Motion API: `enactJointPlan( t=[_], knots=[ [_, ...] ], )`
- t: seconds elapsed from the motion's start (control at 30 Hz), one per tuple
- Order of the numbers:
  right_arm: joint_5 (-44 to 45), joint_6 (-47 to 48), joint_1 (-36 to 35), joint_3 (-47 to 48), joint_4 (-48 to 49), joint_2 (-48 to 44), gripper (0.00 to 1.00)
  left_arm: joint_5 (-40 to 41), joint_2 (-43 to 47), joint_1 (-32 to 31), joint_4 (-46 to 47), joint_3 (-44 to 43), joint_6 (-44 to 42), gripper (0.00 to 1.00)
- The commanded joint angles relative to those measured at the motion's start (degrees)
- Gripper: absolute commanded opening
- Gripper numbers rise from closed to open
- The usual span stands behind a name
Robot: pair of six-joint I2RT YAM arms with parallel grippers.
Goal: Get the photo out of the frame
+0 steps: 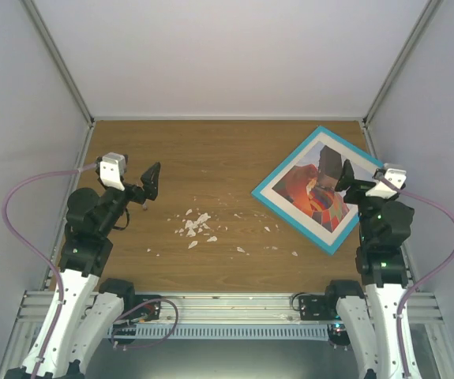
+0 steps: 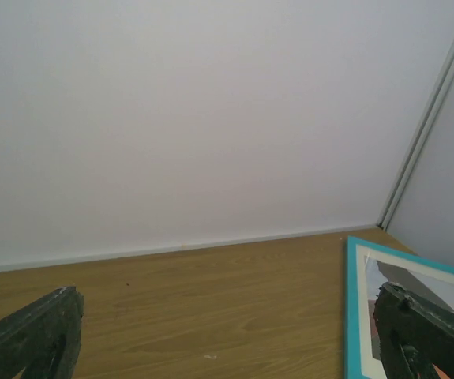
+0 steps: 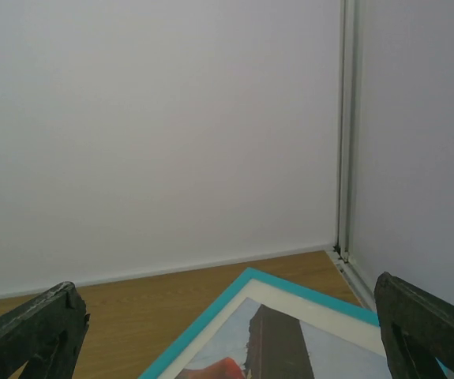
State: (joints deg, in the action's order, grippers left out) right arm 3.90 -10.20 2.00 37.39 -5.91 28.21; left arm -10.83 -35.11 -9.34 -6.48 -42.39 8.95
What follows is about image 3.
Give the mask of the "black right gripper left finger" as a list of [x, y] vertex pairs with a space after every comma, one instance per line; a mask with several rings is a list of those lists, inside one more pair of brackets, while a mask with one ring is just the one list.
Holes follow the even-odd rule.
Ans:
[[72, 282], [62, 282], [0, 316], [0, 378], [71, 378], [90, 314]]

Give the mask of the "hot air balloon photo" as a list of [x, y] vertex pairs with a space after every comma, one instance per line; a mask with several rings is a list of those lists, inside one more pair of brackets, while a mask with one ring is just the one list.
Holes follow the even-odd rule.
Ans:
[[385, 357], [246, 298], [179, 378], [389, 378]]

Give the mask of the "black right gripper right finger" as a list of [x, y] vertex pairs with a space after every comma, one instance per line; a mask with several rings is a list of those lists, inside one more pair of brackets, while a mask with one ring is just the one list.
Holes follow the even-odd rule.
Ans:
[[454, 373], [454, 305], [388, 272], [374, 298], [393, 378], [445, 378]]

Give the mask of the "turquoise picture frame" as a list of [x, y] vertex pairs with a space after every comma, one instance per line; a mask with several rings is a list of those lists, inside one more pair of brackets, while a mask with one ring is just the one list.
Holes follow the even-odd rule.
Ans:
[[373, 311], [248, 268], [141, 376], [179, 378], [178, 373], [246, 298], [375, 352], [385, 357], [388, 365]]

